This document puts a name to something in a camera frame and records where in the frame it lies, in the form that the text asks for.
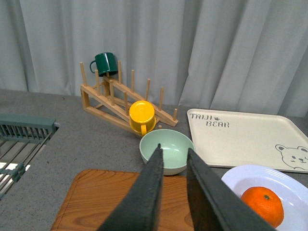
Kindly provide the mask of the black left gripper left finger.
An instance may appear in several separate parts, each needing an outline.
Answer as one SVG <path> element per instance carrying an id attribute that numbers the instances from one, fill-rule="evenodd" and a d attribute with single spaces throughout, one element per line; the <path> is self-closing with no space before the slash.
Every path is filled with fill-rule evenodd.
<path id="1" fill-rule="evenodd" d="M 158 144 L 127 195 L 99 231 L 156 231 L 164 178 L 163 150 Z"/>

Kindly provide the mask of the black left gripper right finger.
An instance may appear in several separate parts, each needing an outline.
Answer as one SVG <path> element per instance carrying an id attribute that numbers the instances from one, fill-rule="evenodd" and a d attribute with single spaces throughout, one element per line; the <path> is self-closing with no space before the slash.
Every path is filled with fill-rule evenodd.
<path id="1" fill-rule="evenodd" d="M 218 175 L 188 149 L 187 194 L 195 231 L 273 231 Z"/>

